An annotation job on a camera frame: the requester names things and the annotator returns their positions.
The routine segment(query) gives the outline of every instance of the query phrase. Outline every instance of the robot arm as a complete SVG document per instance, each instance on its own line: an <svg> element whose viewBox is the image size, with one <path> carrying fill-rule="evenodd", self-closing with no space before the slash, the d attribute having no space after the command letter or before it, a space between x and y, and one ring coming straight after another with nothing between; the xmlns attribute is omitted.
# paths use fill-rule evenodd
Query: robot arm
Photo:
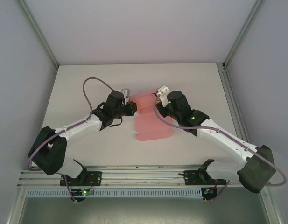
<svg viewBox="0 0 288 224"><path fill-rule="evenodd" d="M158 89L156 95L160 100L156 104L159 114L163 117L171 116L182 127L196 127L185 129L185 131L210 141L235 159L234 164L214 160L206 161L199 169L202 180L212 178L241 182L249 191L259 193L275 174L274 168L246 150L249 148L274 164L270 148L266 146L259 148L244 142L218 126L208 115L192 110L181 91L170 92L166 86L163 86Z"/></svg>
<svg viewBox="0 0 288 224"><path fill-rule="evenodd" d="M66 148L70 144L95 132L102 131L106 127L112 127L115 119L123 116L133 116L137 111L136 104L128 102L130 90L112 91L105 103L101 103L92 111L90 117L81 119L69 126L51 129L44 127L38 134L28 156L49 137L63 132L45 144L41 150L34 155L32 161L47 175L55 173L79 179L83 182L87 169L76 160L65 159Z"/></svg>

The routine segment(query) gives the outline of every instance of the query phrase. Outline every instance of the white enclosure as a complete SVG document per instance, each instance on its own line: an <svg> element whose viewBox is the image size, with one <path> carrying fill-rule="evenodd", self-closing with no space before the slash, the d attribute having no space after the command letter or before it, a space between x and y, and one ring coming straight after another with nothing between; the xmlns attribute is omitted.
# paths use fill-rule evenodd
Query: white enclosure
<svg viewBox="0 0 288 224"><path fill-rule="evenodd" d="M181 90L227 131L268 145L288 177L288 0L0 0L0 223L18 223L11 214L20 216L24 204L16 185L24 185L21 171L41 126L88 114L81 86L92 76L132 94L163 84ZM109 94L93 80L86 91L94 107ZM124 118L66 157L179 169L232 161L182 130L140 145L135 135L134 119ZM288 183L261 195L270 223L288 223Z"/></svg>

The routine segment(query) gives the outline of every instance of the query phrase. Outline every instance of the white table surface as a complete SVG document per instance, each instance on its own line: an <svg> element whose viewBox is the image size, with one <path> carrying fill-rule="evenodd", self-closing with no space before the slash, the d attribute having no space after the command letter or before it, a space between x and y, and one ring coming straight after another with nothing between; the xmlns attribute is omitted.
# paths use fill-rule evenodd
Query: white table surface
<svg viewBox="0 0 288 224"><path fill-rule="evenodd" d="M171 91L181 90L192 109L203 111L235 134L215 63L60 66L43 127L63 127L89 113L82 92L83 81L88 77L99 77L114 89L129 88L132 94L164 84ZM95 108L106 101L110 90L90 80L86 92ZM188 165L202 164L207 159L233 161L211 143L179 129L175 129L170 138L161 140L138 141L136 134L134 117L123 118L122 125L88 135L68 147L66 158L88 166Z"/></svg>

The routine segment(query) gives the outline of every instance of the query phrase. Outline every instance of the pink cloth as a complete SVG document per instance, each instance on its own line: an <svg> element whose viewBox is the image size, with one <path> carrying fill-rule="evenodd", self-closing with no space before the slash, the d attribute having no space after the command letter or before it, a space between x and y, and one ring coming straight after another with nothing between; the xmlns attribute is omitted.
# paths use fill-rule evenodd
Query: pink cloth
<svg viewBox="0 0 288 224"><path fill-rule="evenodd" d="M130 97L130 101L137 104L138 117L135 118L135 130L139 132L136 139L139 141L169 138L174 133L170 126L161 122L154 114L153 104L156 99L156 90L140 93ZM166 117L167 122L173 123L171 117Z"/></svg>

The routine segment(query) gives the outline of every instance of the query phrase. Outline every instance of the ventilation slot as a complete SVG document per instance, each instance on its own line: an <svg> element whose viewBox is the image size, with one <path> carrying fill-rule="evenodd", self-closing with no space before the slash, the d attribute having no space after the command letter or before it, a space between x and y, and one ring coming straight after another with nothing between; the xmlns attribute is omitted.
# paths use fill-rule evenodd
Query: ventilation slot
<svg viewBox="0 0 288 224"><path fill-rule="evenodd" d="M30 189L27 197L70 197L67 189ZM157 188L157 189L94 189L93 194L87 197L188 197L188 198L202 198L202 191L200 188Z"/></svg>

